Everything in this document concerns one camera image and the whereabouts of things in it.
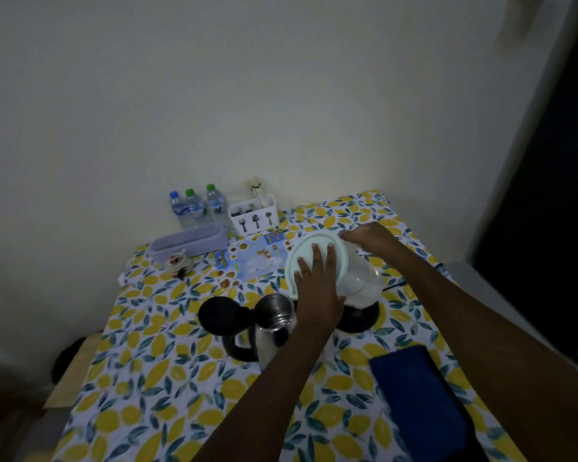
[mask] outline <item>blender base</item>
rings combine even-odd
[[[343,317],[340,318],[336,329],[349,334],[358,334],[370,329],[379,318],[379,302],[374,302],[363,309],[345,305]]]

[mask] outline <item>blender lid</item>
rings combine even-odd
[[[336,285],[338,287],[339,279],[342,279],[347,273],[347,264],[349,263],[349,255],[347,253],[347,247],[342,239],[332,232],[319,231],[313,232],[304,238],[300,239],[300,242],[293,246],[293,249],[289,253],[289,257],[285,263],[285,280],[287,282],[287,287],[289,287],[289,296],[293,299],[298,297],[298,288],[293,280],[293,273],[295,271],[300,271],[300,265],[298,264],[298,258],[304,258],[304,261],[308,264],[308,267],[312,268],[312,244],[317,243],[319,249],[321,250],[321,255],[323,256],[324,263],[327,258],[327,246],[329,243],[334,244],[336,249]]]

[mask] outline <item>yellow lemon pattern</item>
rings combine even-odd
[[[290,248],[306,233],[350,230],[378,221],[449,278],[445,269],[398,217],[378,190],[309,204],[279,214],[278,231]],[[259,236],[233,239],[240,249]],[[252,309],[263,295],[288,293],[283,270],[244,281],[215,254],[196,256],[194,271],[177,279],[137,248],[120,275],[121,290],[88,370],[55,459],[63,461],[168,458],[191,460],[202,444],[256,385],[258,364],[227,355],[221,338],[208,334],[198,313],[223,295]],[[524,460],[458,367],[438,328],[401,273],[365,255],[386,283],[379,317],[362,334],[333,333],[311,371],[289,422],[280,460],[393,460],[406,457],[398,429],[369,361],[424,344],[448,386],[464,404],[493,458]]]

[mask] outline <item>lemon print tablecloth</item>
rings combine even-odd
[[[377,190],[283,212],[280,228],[291,241],[306,232],[339,232],[373,220],[437,265]],[[401,275],[379,258],[369,260],[393,286],[381,296],[377,324],[365,333],[336,331],[330,338],[294,409],[280,459],[410,460],[368,361],[424,344],[471,415],[489,457],[524,460],[467,382]],[[441,266],[439,270],[449,276]],[[210,253],[195,258],[195,271],[179,281],[148,259],[144,245],[121,280],[126,285],[111,310],[54,458],[190,460],[260,374],[258,364],[227,357],[220,338],[201,328],[201,303],[212,295],[226,295],[253,307],[262,295],[288,293],[284,271],[245,283],[236,272],[218,271]]]

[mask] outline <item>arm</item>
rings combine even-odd
[[[343,234],[399,270],[471,385],[529,460],[578,461],[578,372],[378,223]]]
[[[300,297],[297,326],[194,462],[278,460],[293,408],[343,314],[343,300],[336,295],[334,248],[328,248],[325,266],[319,248],[314,245],[312,251],[312,272],[299,258],[301,273],[294,274]]]

